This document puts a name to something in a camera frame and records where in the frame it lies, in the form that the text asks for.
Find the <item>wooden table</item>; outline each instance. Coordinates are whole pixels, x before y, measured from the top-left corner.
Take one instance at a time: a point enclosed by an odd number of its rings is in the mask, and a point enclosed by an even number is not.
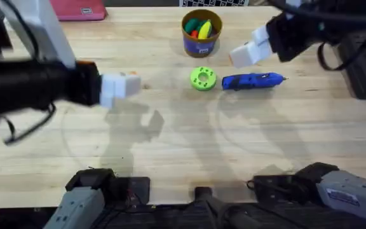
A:
[[[103,22],[63,23],[78,59],[102,73],[137,71],[142,92],[116,108],[88,109],[58,102],[54,119],[22,143],[6,147],[0,124],[0,207],[58,205],[81,169],[105,167],[120,176],[148,176],[151,203],[191,200],[209,185],[223,200],[251,198],[255,174],[292,172],[325,162],[366,177],[366,101],[349,93],[340,73],[321,69],[316,47],[290,63],[276,56],[235,69],[228,53],[278,12],[269,7],[212,8],[224,22],[216,51],[188,57],[180,20],[190,8],[109,8]],[[25,55],[11,33],[14,53]],[[326,54],[336,65],[331,52]],[[289,80],[272,90],[209,92],[191,88],[189,73],[212,67],[223,76],[278,72]],[[10,115],[18,128],[42,117]]]

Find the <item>sticker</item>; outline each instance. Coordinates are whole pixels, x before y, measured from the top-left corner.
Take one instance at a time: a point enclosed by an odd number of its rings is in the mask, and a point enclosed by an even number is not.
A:
[[[211,41],[209,43],[197,43],[195,41],[191,41],[190,39],[184,37],[184,48],[191,53],[210,53],[214,49],[215,41]]]
[[[81,12],[82,14],[92,14],[93,10],[91,8],[82,8]]]
[[[331,188],[326,188],[326,191],[329,197],[334,200],[339,200],[355,206],[360,206],[360,203],[355,195],[345,193],[343,191],[333,190]]]
[[[200,54],[208,53],[208,48],[203,49],[203,50],[198,50],[198,53],[200,53]]]

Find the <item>green toy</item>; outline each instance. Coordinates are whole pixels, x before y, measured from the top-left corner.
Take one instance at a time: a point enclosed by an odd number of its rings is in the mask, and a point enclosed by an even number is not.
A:
[[[193,32],[199,24],[199,21],[197,18],[190,19],[187,24],[184,26],[185,32],[190,35],[191,32]]]
[[[217,75],[209,67],[197,67],[190,74],[190,82],[199,91],[211,90],[217,83]]]
[[[197,32],[200,32],[201,26],[203,26],[206,22],[207,22],[207,20],[202,20],[202,21],[198,24],[198,26],[197,26],[197,28],[196,28],[196,31],[197,31]]]

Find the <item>colorful cup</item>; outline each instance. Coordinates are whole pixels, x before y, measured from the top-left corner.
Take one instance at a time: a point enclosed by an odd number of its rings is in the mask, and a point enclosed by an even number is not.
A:
[[[197,18],[202,20],[211,20],[213,26],[214,35],[207,39],[197,39],[192,38],[190,34],[187,34],[184,30],[184,26],[187,22],[192,19]],[[222,30],[221,18],[214,12],[210,10],[193,10],[184,16],[182,20],[182,32],[183,32],[183,42],[184,49],[186,53],[195,58],[202,58],[208,56],[214,49],[214,44],[218,40]]]

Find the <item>pink box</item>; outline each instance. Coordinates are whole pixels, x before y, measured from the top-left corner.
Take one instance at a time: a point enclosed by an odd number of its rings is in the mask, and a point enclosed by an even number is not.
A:
[[[106,10],[102,0],[50,0],[61,21],[103,20]]]

